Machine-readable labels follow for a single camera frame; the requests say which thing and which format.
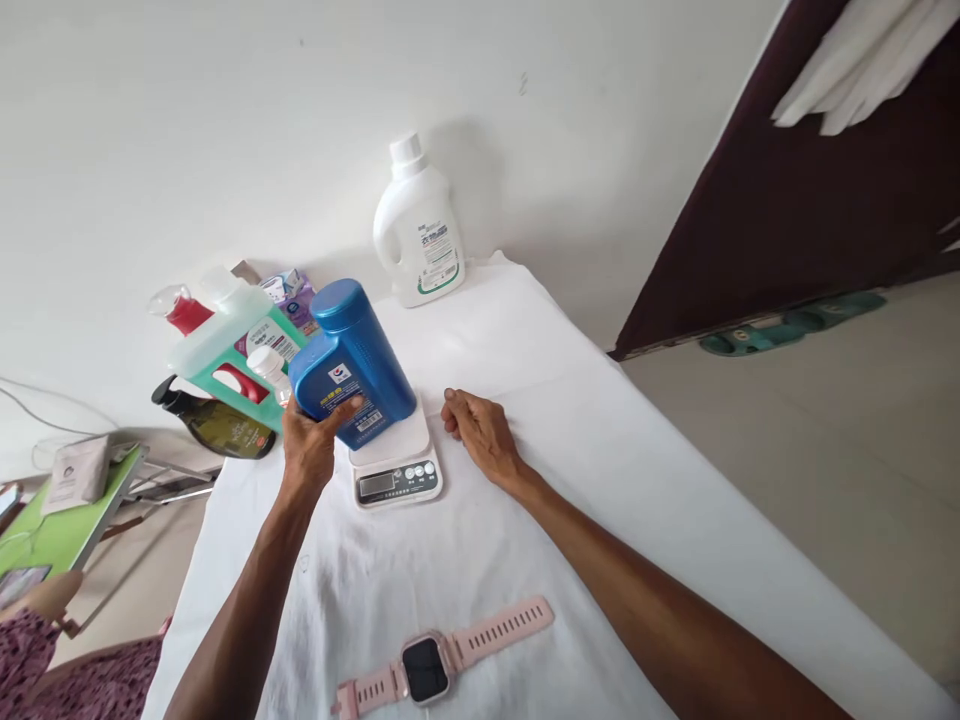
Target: white pouch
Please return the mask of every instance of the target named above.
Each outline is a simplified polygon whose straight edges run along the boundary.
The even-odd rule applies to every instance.
[[[47,516],[79,505],[90,505],[102,498],[109,467],[109,446],[110,436],[101,435],[57,450],[50,489],[40,514]]]

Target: purple box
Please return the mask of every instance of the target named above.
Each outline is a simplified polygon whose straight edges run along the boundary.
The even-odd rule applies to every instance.
[[[294,268],[269,277],[260,283],[260,287],[267,291],[277,307],[304,335],[310,337],[320,330],[310,314],[310,301],[316,291],[299,270]]]

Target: blue motor oil bottle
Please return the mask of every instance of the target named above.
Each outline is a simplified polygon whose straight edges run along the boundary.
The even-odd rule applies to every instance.
[[[322,334],[290,361],[294,395],[300,408],[319,421],[362,394],[363,407],[337,433],[357,450],[409,417],[417,407],[416,395],[360,283],[349,278],[330,283],[314,296],[310,313]]]

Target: scale display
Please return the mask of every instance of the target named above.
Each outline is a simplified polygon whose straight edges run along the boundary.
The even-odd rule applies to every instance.
[[[428,492],[436,487],[437,468],[433,461],[413,462],[359,478],[356,482],[357,502],[360,505],[375,505],[384,500]]]

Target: pink smartwatch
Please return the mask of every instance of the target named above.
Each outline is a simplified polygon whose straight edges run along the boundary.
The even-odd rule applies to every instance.
[[[468,630],[446,636],[433,630],[418,635],[404,644],[399,660],[371,675],[341,683],[330,712],[339,714],[340,720],[356,720],[408,696],[416,705],[428,705],[446,695],[454,678],[475,662],[552,622],[550,605],[538,595]]]

